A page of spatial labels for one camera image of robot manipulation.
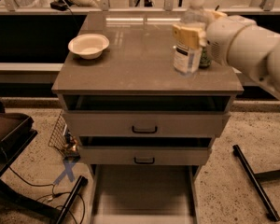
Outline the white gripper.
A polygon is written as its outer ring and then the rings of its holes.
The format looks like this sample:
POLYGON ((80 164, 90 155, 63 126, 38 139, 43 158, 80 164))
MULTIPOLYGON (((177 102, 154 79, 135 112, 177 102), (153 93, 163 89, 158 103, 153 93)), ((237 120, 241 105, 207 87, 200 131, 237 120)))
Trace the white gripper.
POLYGON ((194 22, 190 24, 176 23, 173 25, 174 38, 191 49, 206 46, 208 57, 223 65, 227 65, 227 58, 232 41, 245 28, 256 25, 256 22, 239 16, 228 16, 217 10, 208 11, 212 22, 205 31, 205 24, 194 22))

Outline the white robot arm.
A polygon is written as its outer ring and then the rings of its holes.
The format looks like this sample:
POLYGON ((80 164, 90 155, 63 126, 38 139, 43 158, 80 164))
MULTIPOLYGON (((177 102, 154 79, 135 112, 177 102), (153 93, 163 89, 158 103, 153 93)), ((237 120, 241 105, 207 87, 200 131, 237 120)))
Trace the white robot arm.
POLYGON ((193 51, 205 47, 211 60, 237 69, 280 100, 280 34, 239 15, 211 14, 209 24, 174 24, 176 41, 193 51))

